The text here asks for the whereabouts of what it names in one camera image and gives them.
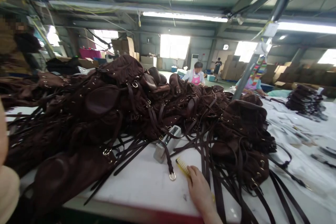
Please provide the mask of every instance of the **colorful fabric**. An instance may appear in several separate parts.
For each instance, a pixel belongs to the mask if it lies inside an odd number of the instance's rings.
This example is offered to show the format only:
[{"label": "colorful fabric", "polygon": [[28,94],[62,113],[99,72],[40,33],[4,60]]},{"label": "colorful fabric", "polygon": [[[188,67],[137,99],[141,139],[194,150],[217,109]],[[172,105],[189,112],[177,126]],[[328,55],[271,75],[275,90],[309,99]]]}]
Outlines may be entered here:
[{"label": "colorful fabric", "polygon": [[253,86],[255,86],[258,83],[258,80],[260,79],[261,75],[264,73],[266,67],[267,67],[266,57],[262,56],[258,59],[251,73],[251,76],[253,76],[256,73],[256,71],[258,71],[256,77],[254,78],[254,82],[252,83]]}]

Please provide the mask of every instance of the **finger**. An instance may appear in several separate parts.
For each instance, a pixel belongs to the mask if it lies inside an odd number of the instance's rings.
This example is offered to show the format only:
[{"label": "finger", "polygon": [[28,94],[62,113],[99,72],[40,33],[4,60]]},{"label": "finger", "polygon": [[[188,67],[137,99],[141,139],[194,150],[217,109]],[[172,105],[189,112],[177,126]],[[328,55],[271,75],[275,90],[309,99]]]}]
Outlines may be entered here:
[{"label": "finger", "polygon": [[201,171],[196,166],[191,166],[191,168],[194,170],[196,176],[202,175]]},{"label": "finger", "polygon": [[189,191],[191,191],[192,187],[193,187],[193,183],[191,181],[191,179],[189,177],[187,177],[187,181],[188,181],[188,187],[189,187]]},{"label": "finger", "polygon": [[187,169],[190,172],[191,181],[193,181],[196,178],[196,173],[190,166],[187,166]]}]

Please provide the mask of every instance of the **worker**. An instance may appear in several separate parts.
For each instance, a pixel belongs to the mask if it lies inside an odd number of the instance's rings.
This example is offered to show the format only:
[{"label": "worker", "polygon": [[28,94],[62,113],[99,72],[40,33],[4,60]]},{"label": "worker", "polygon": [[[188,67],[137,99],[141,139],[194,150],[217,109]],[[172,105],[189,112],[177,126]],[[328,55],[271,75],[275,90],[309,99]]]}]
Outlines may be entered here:
[{"label": "worker", "polygon": [[[258,94],[260,94],[261,96],[268,96],[267,94],[265,94],[265,92],[261,89],[261,80],[258,78],[256,80],[256,83],[254,83],[254,80],[258,74],[259,69],[257,69],[253,75],[251,75],[251,77],[248,79],[247,83],[245,84],[245,87],[243,89],[243,93],[250,93],[253,94],[254,91],[256,91]],[[240,83],[240,80],[237,82],[236,84],[236,89],[238,87],[238,84]]]},{"label": "worker", "polygon": [[216,61],[215,63],[215,69],[214,69],[214,76],[215,76],[215,80],[218,81],[218,73],[219,73],[219,68],[221,67],[222,65],[222,62],[221,62],[221,59],[218,58],[218,60]]},{"label": "worker", "polygon": [[203,63],[200,61],[197,61],[194,65],[194,69],[188,70],[187,73],[183,76],[182,80],[191,82],[195,85],[204,86],[205,80],[204,80],[204,73],[202,72],[202,68],[203,68]]},{"label": "worker", "polygon": [[205,224],[223,224],[219,217],[208,182],[196,166],[187,166],[190,172],[190,197]]},{"label": "worker", "polygon": [[5,224],[14,212],[20,196],[20,179],[16,172],[4,166],[8,152],[5,112],[0,101],[0,224]]}]

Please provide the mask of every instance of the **light fixture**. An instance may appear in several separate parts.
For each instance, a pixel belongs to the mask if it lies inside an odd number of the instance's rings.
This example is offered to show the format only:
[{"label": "light fixture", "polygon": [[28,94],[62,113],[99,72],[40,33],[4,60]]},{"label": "light fixture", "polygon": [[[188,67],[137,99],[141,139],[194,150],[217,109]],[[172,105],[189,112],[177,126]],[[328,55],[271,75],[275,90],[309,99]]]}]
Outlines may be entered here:
[{"label": "light fixture", "polygon": [[307,23],[280,22],[278,30],[336,34],[336,26],[307,24]]},{"label": "light fixture", "polygon": [[178,13],[169,13],[169,12],[143,12],[144,16],[160,17],[160,18],[174,18],[174,19],[188,19],[188,20],[203,20],[203,21],[212,21],[212,22],[222,22],[226,23],[227,18],[216,17],[216,16],[202,16],[202,15],[190,15],[190,14],[178,14]]}]

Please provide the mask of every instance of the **hand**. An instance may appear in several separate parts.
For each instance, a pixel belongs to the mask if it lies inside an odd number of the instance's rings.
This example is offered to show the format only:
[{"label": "hand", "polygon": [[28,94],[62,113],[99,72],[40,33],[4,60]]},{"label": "hand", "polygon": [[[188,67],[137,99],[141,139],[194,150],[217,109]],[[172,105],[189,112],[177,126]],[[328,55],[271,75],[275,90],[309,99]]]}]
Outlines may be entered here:
[{"label": "hand", "polygon": [[187,169],[191,177],[188,178],[190,197],[195,207],[203,217],[212,213],[217,214],[209,184],[203,174],[196,166],[187,166]]}]

